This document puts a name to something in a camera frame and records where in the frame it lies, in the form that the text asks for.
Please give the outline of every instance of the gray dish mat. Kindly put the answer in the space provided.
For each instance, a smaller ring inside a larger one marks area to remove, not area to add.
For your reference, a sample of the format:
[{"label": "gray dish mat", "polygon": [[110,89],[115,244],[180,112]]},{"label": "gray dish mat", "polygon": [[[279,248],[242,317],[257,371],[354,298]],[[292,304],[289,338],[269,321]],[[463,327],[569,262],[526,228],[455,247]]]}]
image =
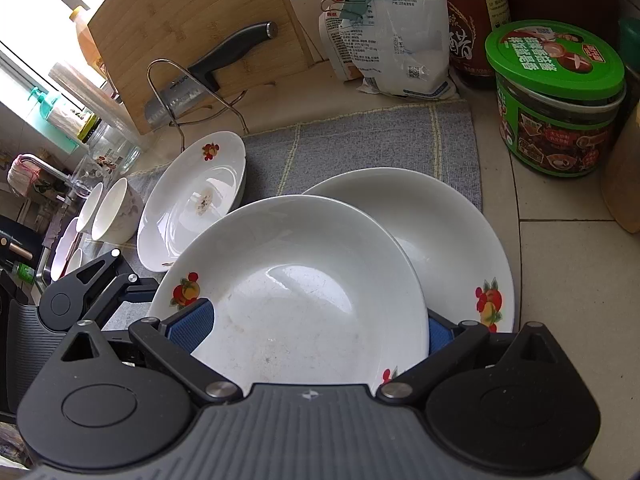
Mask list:
[{"label": "gray dish mat", "polygon": [[[476,136],[464,100],[355,112],[243,140],[246,187],[242,205],[269,196],[301,193],[346,171],[391,166],[434,176],[482,209]],[[168,167],[165,164],[127,177],[145,203]],[[81,246],[86,261],[114,247],[86,239]],[[163,273],[150,272],[140,263],[135,236],[119,247],[134,272],[162,280]],[[145,316],[148,308],[148,303],[124,303],[105,329],[126,328]]]}]

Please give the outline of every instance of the white bowl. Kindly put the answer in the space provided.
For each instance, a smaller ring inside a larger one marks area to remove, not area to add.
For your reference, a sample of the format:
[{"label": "white bowl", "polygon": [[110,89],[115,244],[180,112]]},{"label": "white bowl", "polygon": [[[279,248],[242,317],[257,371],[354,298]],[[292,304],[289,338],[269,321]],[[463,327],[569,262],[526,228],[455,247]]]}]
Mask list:
[{"label": "white bowl", "polygon": [[245,393],[265,382],[375,392],[428,353],[406,255],[369,216],[328,198],[277,196],[229,213],[171,266],[149,315],[196,298],[211,300],[215,318],[194,357]]},{"label": "white bowl", "polygon": [[98,212],[102,200],[106,193],[102,192],[103,186],[99,182],[89,193],[89,196],[84,201],[84,205],[78,215],[78,224],[76,224],[76,231],[79,233],[91,234],[91,228],[94,226],[95,215]]},{"label": "white bowl", "polygon": [[142,215],[142,199],[122,177],[107,192],[95,215],[91,238],[120,245],[129,240]]},{"label": "white bowl", "polygon": [[82,249],[78,247],[69,258],[69,263],[66,264],[65,275],[82,267],[82,256]]},{"label": "white bowl", "polygon": [[238,207],[245,173],[244,142],[233,132],[215,132],[189,146],[146,201],[138,228],[140,262],[166,272],[196,236]]},{"label": "white bowl", "polygon": [[370,168],[304,194],[347,202],[380,222],[409,256],[431,310],[455,323],[474,319],[492,332],[513,330],[513,279],[500,240],[452,187],[416,171]]},{"label": "white bowl", "polygon": [[56,247],[56,253],[53,256],[53,262],[51,263],[51,281],[56,282],[63,275],[65,270],[66,261],[69,258],[69,252],[71,250],[78,232],[76,231],[76,224],[78,224],[78,217],[72,219],[69,225],[65,229],[65,233],[60,238],[58,246]]}]

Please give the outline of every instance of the knife handle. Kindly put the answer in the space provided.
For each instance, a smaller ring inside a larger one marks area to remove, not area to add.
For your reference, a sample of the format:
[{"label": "knife handle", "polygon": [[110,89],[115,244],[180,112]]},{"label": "knife handle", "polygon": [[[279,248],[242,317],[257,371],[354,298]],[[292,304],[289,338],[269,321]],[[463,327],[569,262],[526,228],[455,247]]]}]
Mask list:
[{"label": "knife handle", "polygon": [[275,22],[255,23],[255,25],[241,28],[197,60],[187,70],[209,90],[217,92],[220,85],[212,74],[214,70],[238,61],[254,46],[275,38],[277,34],[278,26]]}]

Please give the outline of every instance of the kitchen countertop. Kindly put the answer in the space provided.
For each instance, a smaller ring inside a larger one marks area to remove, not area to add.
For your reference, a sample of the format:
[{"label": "kitchen countertop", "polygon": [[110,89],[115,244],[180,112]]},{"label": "kitchen countertop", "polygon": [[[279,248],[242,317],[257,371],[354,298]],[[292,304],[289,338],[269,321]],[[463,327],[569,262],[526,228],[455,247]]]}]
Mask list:
[{"label": "kitchen countertop", "polygon": [[[237,108],[252,133],[299,121],[394,106],[399,98],[358,92],[327,63],[251,89]],[[598,478],[622,480],[640,469],[640,237],[623,231],[600,194],[600,174],[561,180],[526,168],[498,133],[493,91],[459,85],[478,140],[483,213],[509,259],[520,323],[545,323],[567,352],[602,412],[600,435],[587,460]],[[197,110],[187,120],[204,118]],[[183,127],[186,145],[217,130],[241,131],[235,115]],[[135,170],[173,160],[177,130],[162,128]]]}]

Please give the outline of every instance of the wooden cutting board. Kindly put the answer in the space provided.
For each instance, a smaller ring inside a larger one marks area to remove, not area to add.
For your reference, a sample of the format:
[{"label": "wooden cutting board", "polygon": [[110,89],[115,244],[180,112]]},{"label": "wooden cutting board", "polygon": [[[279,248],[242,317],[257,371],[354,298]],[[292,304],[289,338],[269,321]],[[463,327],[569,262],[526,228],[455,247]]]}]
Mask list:
[{"label": "wooden cutting board", "polygon": [[602,197],[622,228],[640,232],[640,103],[626,120],[602,171]]},{"label": "wooden cutting board", "polygon": [[[289,0],[105,0],[89,30],[131,118],[145,134],[150,126],[144,107],[153,97],[146,81],[150,62],[164,57],[186,68],[236,30],[268,20],[278,25],[274,40],[216,71],[220,94],[230,96],[313,63]],[[152,68],[159,90],[178,75],[168,64]],[[212,97],[198,106],[213,102]]]}]

